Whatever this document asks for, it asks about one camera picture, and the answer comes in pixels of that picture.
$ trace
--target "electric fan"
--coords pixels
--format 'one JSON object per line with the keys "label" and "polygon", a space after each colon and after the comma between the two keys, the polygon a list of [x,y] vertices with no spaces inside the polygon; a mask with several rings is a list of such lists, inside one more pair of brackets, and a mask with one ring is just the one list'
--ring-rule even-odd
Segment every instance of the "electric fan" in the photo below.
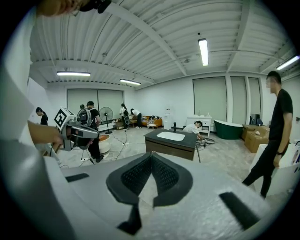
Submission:
{"label": "electric fan", "polygon": [[106,121],[107,132],[105,134],[110,134],[112,131],[108,129],[108,121],[113,119],[113,111],[109,107],[103,107],[99,112],[101,121]]}

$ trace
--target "floor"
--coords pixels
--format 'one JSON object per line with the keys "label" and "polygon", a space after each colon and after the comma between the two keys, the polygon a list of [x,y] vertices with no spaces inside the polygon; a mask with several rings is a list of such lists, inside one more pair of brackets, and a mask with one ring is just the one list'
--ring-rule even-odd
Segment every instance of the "floor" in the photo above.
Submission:
{"label": "floor", "polygon": [[[110,151],[105,154],[99,164],[105,164],[109,161],[121,160],[138,153],[146,152],[144,135],[152,129],[142,127],[142,129],[130,127],[125,133],[124,130],[113,130],[111,136]],[[225,171],[238,181],[243,181],[248,175],[248,169],[255,156],[245,146],[241,139],[224,140],[215,134],[210,134],[210,138],[216,141],[215,144],[208,145],[206,149],[200,152],[201,164],[211,168]],[[59,151],[58,157],[61,160],[60,167],[79,167],[82,165],[91,165],[90,161],[81,162],[81,158],[87,158],[88,152],[75,148],[71,152]],[[194,160],[199,162],[197,152],[195,151]],[[289,198],[289,193],[267,196],[272,209],[277,209],[284,204]],[[146,221],[152,212],[152,199],[157,196],[156,184],[151,176],[140,194],[140,214],[142,221]]]}

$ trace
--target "orange sofa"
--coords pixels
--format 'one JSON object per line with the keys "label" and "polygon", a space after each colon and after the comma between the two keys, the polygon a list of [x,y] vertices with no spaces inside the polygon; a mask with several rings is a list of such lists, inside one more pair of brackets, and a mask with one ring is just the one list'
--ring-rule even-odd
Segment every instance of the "orange sofa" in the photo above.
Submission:
{"label": "orange sofa", "polygon": [[[149,120],[150,116],[142,116],[142,118],[146,117],[146,119],[142,120],[142,125],[147,126],[147,121]],[[158,127],[163,125],[163,120],[162,119],[157,119],[153,121],[153,124],[156,124]]]}

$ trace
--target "sink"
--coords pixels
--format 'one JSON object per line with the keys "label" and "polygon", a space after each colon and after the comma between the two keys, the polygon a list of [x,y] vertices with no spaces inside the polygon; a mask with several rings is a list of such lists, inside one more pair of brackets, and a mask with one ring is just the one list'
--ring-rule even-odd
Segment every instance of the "sink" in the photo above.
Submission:
{"label": "sink", "polygon": [[162,132],[157,135],[158,137],[165,138],[165,139],[170,139],[174,141],[182,141],[185,137],[183,134],[179,133],[170,133],[170,132]]}

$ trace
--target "fluorescent light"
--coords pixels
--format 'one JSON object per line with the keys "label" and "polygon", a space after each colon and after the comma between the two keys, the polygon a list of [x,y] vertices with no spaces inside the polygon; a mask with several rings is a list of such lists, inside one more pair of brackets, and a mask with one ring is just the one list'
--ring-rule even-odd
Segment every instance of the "fluorescent light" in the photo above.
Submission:
{"label": "fluorescent light", "polygon": [[295,56],[295,57],[289,59],[288,61],[286,61],[285,63],[279,65],[279,66],[276,68],[276,70],[281,70],[281,69],[285,68],[286,66],[291,65],[293,62],[297,61],[298,59],[300,59],[300,56]]}
{"label": "fluorescent light", "polygon": [[207,40],[206,39],[199,39],[198,40],[201,57],[202,57],[202,64],[203,66],[208,65],[208,49],[207,49]]}
{"label": "fluorescent light", "polygon": [[58,76],[84,76],[89,77],[90,73],[82,73],[82,72],[57,72]]}
{"label": "fluorescent light", "polygon": [[132,81],[132,80],[126,80],[126,79],[120,79],[120,82],[131,83],[131,84],[135,84],[135,85],[141,85],[140,82],[135,82],[135,81]]}

